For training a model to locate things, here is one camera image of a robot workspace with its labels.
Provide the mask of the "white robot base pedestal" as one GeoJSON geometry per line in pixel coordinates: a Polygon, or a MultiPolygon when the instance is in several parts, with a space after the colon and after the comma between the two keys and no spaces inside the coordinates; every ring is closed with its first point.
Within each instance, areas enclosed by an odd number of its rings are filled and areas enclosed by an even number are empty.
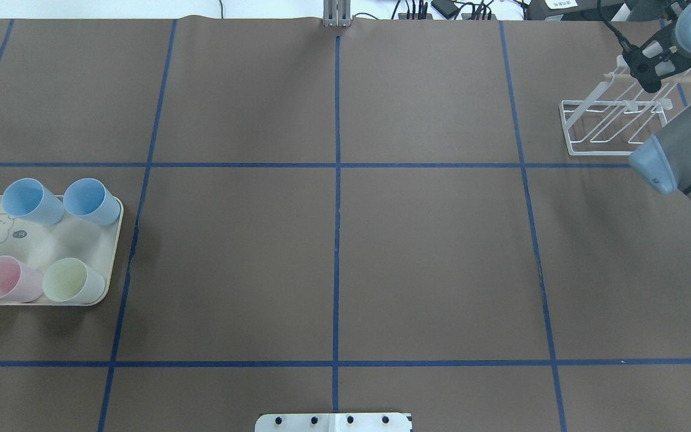
{"type": "Polygon", "coordinates": [[[410,413],[271,413],[255,431],[412,431],[410,413]]]}

